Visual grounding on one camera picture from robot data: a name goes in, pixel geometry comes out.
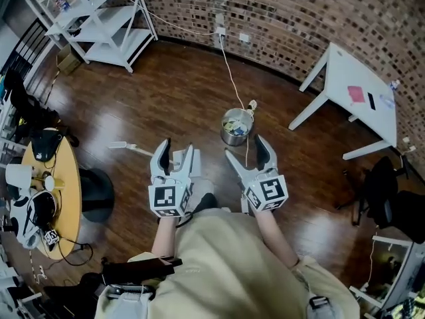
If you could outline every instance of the white shelving unit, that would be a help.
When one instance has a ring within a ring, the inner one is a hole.
[[[158,40],[144,0],[134,0],[130,6],[100,8],[107,0],[74,0],[70,8],[56,17],[48,10],[48,0],[35,0],[52,22],[48,36],[62,35],[86,63],[90,60],[120,65],[132,73],[131,65],[152,41]],[[141,11],[146,29],[133,29],[135,14]],[[88,17],[80,26],[80,33],[73,37],[69,32],[80,17]],[[78,44],[93,43],[85,52]]]

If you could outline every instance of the beige shirt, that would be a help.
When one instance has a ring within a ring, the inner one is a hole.
[[[196,214],[177,231],[175,255],[183,265],[159,284],[150,319],[306,318],[309,292],[300,273],[314,294],[338,303],[345,318],[359,318],[359,305],[338,279],[309,257],[289,270],[247,215],[221,209]]]

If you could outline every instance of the brick wall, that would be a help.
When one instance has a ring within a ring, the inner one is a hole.
[[[226,51],[298,80],[332,41],[367,64],[396,94],[398,149],[409,136],[409,160],[425,177],[425,0],[145,0],[149,10],[186,29],[226,28]],[[116,0],[116,4],[126,4]],[[159,35],[219,47],[218,36],[194,35],[153,18]],[[239,33],[250,43],[238,40]],[[315,83],[320,89],[322,79]]]

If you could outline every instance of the metal bucket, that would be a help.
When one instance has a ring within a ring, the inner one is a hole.
[[[246,126],[246,133],[243,135],[234,135],[224,129],[224,126],[229,120],[238,120]],[[253,121],[251,115],[243,109],[231,109],[224,114],[221,119],[221,131],[220,135],[223,141],[230,146],[239,146],[248,138],[248,135],[252,129]]]

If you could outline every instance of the cardboard box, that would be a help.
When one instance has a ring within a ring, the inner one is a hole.
[[[69,75],[81,64],[80,58],[71,45],[67,44],[56,56],[56,65],[62,73]]]

